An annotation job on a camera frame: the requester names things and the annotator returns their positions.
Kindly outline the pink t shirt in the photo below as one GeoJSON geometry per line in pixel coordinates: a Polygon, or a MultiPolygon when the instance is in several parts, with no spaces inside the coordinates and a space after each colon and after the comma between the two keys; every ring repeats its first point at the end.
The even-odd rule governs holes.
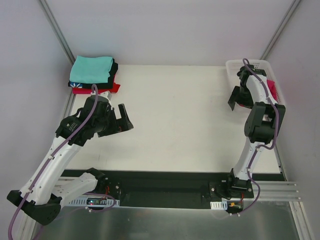
{"type": "Polygon", "coordinates": [[[270,90],[270,93],[273,97],[273,99],[277,102],[278,101],[278,96],[277,96],[277,88],[276,88],[276,83],[273,80],[267,79],[267,86],[270,90]]]}

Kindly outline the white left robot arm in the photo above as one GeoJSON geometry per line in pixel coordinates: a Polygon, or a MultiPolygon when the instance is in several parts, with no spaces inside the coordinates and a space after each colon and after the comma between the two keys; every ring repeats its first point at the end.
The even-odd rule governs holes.
{"type": "Polygon", "coordinates": [[[55,132],[50,150],[30,180],[7,195],[16,207],[39,224],[50,224],[69,202],[86,193],[96,195],[111,191],[107,177],[90,168],[66,186],[56,183],[71,159],[94,135],[105,137],[133,129],[125,105],[118,105],[120,118],[103,96],[89,96],[75,114],[64,118],[55,132]]]}

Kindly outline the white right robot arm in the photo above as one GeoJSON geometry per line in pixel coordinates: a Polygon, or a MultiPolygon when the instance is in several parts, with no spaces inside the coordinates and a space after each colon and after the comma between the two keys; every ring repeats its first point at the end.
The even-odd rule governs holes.
{"type": "Polygon", "coordinates": [[[234,110],[238,104],[250,109],[250,113],[244,124],[244,148],[225,184],[228,199],[240,198],[252,188],[252,170],[256,161],[264,149],[275,147],[286,113],[286,107],[272,96],[263,69],[245,64],[237,76],[240,83],[234,87],[228,105],[234,110]]]}

